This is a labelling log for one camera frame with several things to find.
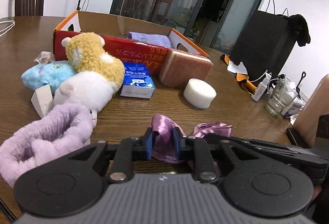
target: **white cable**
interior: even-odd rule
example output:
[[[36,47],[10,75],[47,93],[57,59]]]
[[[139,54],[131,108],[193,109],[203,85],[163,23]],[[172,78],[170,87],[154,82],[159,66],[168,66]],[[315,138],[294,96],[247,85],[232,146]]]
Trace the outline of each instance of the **white cable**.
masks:
[[[253,83],[253,82],[256,82],[256,81],[260,80],[263,76],[266,75],[266,73],[267,73],[267,70],[266,70],[266,71],[264,72],[264,74],[262,74],[259,78],[257,78],[257,79],[254,80],[254,81],[250,81],[250,82]]]
[[[280,79],[280,78],[273,78],[273,79],[271,79],[271,80],[269,81],[269,84],[268,84],[268,93],[270,93],[270,92],[269,92],[269,88],[270,88],[270,86],[271,86],[271,82],[274,81],[274,80],[278,80],[278,79]]]
[[[3,36],[4,34],[6,34],[10,29],[12,29],[15,25],[15,21],[14,20],[8,20],[8,21],[3,21],[3,22],[0,22],[0,25],[1,24],[7,24],[7,23],[10,23],[9,26],[7,26],[6,28],[0,30],[0,36]]]

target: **black bag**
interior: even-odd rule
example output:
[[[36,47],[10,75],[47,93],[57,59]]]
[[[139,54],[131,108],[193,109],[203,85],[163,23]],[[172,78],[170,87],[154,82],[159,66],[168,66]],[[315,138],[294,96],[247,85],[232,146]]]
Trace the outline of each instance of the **black bag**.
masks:
[[[256,10],[241,31],[230,59],[236,65],[243,62],[251,81],[266,70],[272,73],[272,78],[276,78],[297,38],[298,33],[291,27],[287,17]]]

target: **purple fluffy headband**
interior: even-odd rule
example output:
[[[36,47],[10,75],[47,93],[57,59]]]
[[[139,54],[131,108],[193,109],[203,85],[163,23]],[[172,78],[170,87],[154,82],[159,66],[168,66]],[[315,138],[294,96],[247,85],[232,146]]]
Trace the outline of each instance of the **purple fluffy headband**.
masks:
[[[22,127],[0,147],[0,173],[11,186],[20,175],[90,143],[93,132],[88,108],[56,105],[41,120]]]

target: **screw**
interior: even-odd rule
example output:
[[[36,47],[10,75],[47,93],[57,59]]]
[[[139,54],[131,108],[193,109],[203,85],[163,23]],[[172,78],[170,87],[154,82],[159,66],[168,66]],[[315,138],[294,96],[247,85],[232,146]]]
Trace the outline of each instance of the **screw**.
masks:
[[[213,172],[201,172],[200,178],[207,181],[214,180],[216,178],[216,174]]]
[[[110,175],[111,180],[114,181],[123,181],[126,179],[126,174],[122,172],[114,172]]]

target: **white bottle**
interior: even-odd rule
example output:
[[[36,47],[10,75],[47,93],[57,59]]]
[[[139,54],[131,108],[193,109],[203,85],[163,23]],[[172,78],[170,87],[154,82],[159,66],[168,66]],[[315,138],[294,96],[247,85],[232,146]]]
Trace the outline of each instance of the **white bottle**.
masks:
[[[262,82],[259,83],[258,87],[255,90],[255,93],[251,95],[251,98],[254,101],[258,101],[260,97],[263,95],[263,93],[267,90],[267,85],[269,84],[269,81],[271,80],[271,75],[268,73],[265,73],[265,78]]]

